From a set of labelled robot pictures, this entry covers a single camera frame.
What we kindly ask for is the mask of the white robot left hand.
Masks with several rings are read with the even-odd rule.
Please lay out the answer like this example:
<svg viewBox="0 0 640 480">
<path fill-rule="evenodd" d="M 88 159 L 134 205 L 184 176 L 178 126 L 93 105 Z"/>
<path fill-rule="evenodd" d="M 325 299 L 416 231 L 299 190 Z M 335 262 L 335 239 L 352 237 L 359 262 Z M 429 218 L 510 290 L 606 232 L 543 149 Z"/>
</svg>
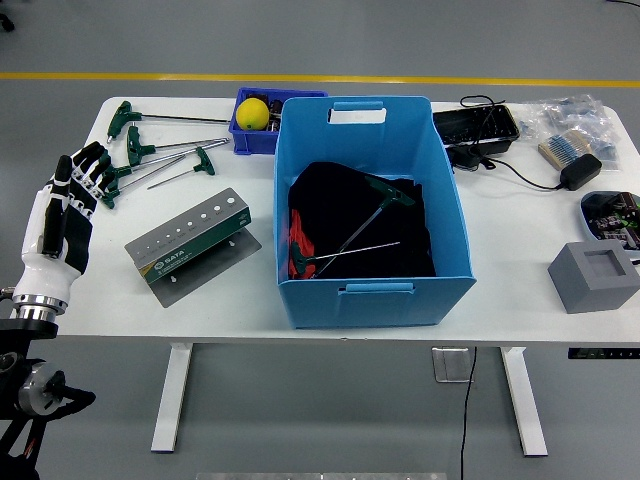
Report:
<svg viewBox="0 0 640 480">
<path fill-rule="evenodd" d="M 106 170 L 110 165 L 107 149 L 98 142 L 59 158 L 31 209 L 15 303 L 25 304 L 37 297 L 69 302 L 71 285 L 85 273 L 89 262 L 92 217 L 109 183 Z"/>
</svg>

